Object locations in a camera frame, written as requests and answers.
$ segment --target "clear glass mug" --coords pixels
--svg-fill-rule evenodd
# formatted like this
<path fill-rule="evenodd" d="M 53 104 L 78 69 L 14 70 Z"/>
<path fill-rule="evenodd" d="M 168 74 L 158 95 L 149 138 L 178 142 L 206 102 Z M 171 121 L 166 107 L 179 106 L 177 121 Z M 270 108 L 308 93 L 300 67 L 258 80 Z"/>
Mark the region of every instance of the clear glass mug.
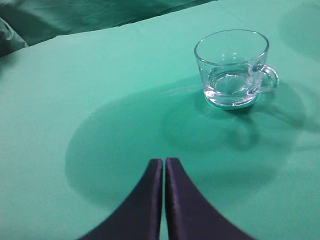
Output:
<path fill-rule="evenodd" d="M 265 65 L 268 39 L 259 32 L 232 29 L 200 40 L 194 54 L 207 101 L 221 109 L 255 103 L 279 84 L 277 72 Z"/>

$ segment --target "dark object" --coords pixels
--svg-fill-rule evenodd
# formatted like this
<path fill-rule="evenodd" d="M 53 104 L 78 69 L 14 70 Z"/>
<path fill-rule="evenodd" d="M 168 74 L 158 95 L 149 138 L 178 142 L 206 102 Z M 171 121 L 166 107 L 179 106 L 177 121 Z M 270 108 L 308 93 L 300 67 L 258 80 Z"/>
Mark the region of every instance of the dark object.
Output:
<path fill-rule="evenodd" d="M 150 160 L 140 181 L 119 208 L 80 240 L 158 240 L 163 162 Z"/>
<path fill-rule="evenodd" d="M 210 205 L 178 158 L 166 159 L 165 212 L 170 240 L 253 240 Z"/>
<path fill-rule="evenodd" d="M 120 207 L 79 240 L 159 240 L 163 162 L 150 160 Z M 165 164 L 165 213 L 170 240 L 253 240 L 202 196 L 178 158 Z"/>

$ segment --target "green fabric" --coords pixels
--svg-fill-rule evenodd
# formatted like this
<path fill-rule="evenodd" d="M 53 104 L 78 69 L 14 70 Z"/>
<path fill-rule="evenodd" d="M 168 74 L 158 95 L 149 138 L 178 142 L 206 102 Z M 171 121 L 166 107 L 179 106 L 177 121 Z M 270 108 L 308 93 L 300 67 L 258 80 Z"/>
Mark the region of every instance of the green fabric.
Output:
<path fill-rule="evenodd" d="M 28 44 L 0 17 L 0 57 L 27 46 Z"/>
<path fill-rule="evenodd" d="M 29 44 L 101 30 L 212 0 L 5 0 L 0 17 Z"/>
<path fill-rule="evenodd" d="M 320 239 L 319 15 L 317 1 L 213 1 L 1 58 L 0 239 L 76 239 L 167 156 L 255 238 Z M 265 34 L 280 76 L 247 110 L 203 101 L 193 48 L 225 29 Z"/>

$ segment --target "cup rim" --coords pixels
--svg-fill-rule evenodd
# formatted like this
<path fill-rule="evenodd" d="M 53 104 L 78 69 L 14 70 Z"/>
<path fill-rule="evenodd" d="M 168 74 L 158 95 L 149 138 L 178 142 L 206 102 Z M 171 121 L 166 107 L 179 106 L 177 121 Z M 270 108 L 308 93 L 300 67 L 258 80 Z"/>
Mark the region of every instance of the cup rim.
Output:
<path fill-rule="evenodd" d="M 216 63 L 216 62 L 211 62 L 211 61 L 205 60 L 205 59 L 203 59 L 202 57 L 200 57 L 200 56 L 198 55 L 197 49 L 198 49 L 199 44 L 201 44 L 204 40 L 206 40 L 207 38 L 211 37 L 212 35 L 216 35 L 216 34 L 223 33 L 223 32 L 228 32 L 228 31 L 247 31 L 247 32 L 251 32 L 251 33 L 258 34 L 258 35 L 260 35 L 261 37 L 264 38 L 264 40 L 265 40 L 265 42 L 266 42 L 266 47 L 265 47 L 264 51 L 263 51 L 262 53 L 260 53 L 258 56 L 255 56 L 255 57 L 253 57 L 253 58 L 251 58 L 251 59 L 249 59 L 249 60 L 245 60 L 245 61 L 241 61 L 241 62 L 235 62 L 235 63 L 220 64 L 220 63 Z M 220 67 L 221 67 L 221 66 L 234 66 L 234 65 L 246 64 L 246 63 L 248 63 L 248 62 L 251 62 L 252 60 L 259 59 L 259 58 L 262 57 L 263 55 L 266 55 L 266 54 L 267 54 L 267 52 L 268 52 L 268 50 L 269 50 L 269 46 L 270 46 L 270 43 L 269 43 L 268 38 L 267 38 L 265 35 L 263 35 L 263 34 L 261 34 L 260 32 L 258 32 L 258 31 L 247 30 L 247 29 L 228 29 L 228 30 L 223 30 L 223 31 L 217 31 L 217 32 L 214 32 L 214 33 L 212 33 L 212 34 L 210 34 L 210 35 L 208 35 L 208 36 L 205 36 L 204 38 L 202 38 L 202 39 L 195 45 L 193 52 L 194 52 L 195 57 L 196 57 L 199 61 L 201 61 L 201 62 L 203 62 L 203 63 L 210 64 L 210 65 L 214 65 L 214 66 L 220 66 Z"/>

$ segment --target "cup handle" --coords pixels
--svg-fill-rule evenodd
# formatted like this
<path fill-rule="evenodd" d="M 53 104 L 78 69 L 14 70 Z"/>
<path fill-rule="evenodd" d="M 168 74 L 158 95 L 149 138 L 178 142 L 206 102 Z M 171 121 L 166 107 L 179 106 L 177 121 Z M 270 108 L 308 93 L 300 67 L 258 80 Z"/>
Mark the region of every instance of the cup handle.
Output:
<path fill-rule="evenodd" d="M 273 89 L 275 89 L 279 84 L 279 77 L 278 77 L 276 70 L 274 70 L 269 65 L 257 64 L 252 69 L 252 72 L 260 72 L 260 73 L 263 73 L 263 75 L 267 77 L 267 81 L 263 77 L 263 79 L 261 80 L 260 86 L 256 87 L 253 90 L 254 93 L 270 92 Z"/>

